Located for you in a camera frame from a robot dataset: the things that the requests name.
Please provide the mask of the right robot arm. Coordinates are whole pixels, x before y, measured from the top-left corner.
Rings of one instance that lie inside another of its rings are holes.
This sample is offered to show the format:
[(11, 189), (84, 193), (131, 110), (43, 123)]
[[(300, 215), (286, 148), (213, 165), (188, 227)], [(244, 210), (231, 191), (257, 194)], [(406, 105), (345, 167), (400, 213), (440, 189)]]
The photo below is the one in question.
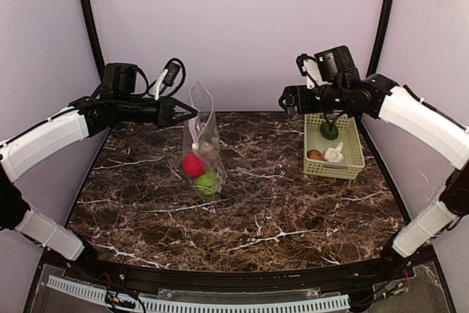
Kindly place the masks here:
[(373, 74), (361, 78), (347, 46), (316, 53), (320, 80), (312, 87), (287, 86), (278, 100), (289, 114), (339, 111), (367, 114), (416, 137), (442, 155), (454, 171), (441, 193), (417, 218), (397, 232), (382, 257), (404, 260), (468, 215), (468, 127), (418, 97), (408, 86)]

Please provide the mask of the red pepper toy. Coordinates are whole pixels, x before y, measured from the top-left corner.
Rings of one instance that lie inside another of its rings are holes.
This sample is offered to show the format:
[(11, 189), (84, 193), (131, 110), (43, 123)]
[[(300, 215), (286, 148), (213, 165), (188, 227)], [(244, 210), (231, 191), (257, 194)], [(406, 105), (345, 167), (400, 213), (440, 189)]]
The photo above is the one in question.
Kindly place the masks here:
[(195, 153), (191, 153), (183, 159), (182, 167), (189, 177), (199, 177), (205, 173), (204, 163)]

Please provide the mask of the green apple toy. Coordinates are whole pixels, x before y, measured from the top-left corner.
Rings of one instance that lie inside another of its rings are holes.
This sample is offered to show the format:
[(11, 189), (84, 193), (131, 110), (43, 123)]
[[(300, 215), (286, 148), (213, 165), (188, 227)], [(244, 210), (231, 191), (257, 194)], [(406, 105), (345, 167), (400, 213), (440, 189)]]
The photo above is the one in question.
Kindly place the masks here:
[(202, 196), (213, 196), (218, 193), (219, 179), (215, 172), (205, 172), (196, 180), (195, 189)]

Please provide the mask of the clear zip top bag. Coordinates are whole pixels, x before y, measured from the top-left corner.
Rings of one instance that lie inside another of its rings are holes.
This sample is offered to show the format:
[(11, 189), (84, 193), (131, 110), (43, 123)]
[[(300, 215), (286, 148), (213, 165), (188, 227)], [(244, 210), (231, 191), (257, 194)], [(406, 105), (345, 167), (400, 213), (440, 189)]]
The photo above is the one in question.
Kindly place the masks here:
[(204, 201), (215, 201), (226, 184), (226, 170), (213, 96), (200, 81), (189, 89), (188, 105), (197, 110), (197, 115), (184, 122), (183, 171)]

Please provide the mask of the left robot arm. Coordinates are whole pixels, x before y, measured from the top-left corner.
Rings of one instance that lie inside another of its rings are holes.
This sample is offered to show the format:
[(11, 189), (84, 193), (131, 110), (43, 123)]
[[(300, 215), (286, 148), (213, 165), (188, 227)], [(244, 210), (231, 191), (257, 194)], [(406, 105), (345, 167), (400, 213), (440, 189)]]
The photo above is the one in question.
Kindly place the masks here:
[(119, 122), (153, 123), (172, 127), (197, 115), (174, 98), (185, 83), (185, 65), (171, 58), (153, 83), (136, 92), (144, 71), (134, 64), (104, 67), (97, 89), (69, 103), (60, 112), (1, 143), (1, 228), (21, 233), (43, 248), (76, 262), (95, 250), (76, 233), (30, 205), (15, 186), (28, 170), (65, 147), (91, 138)]

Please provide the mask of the dark green pepper toy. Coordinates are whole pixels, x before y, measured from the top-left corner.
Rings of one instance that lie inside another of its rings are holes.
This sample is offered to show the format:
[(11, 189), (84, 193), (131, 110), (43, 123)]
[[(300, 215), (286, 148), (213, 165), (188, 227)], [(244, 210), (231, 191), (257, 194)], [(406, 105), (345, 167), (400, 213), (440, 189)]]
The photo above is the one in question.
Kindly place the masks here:
[(320, 134), (323, 138), (333, 141), (339, 137), (339, 129), (334, 124), (324, 122), (320, 125)]

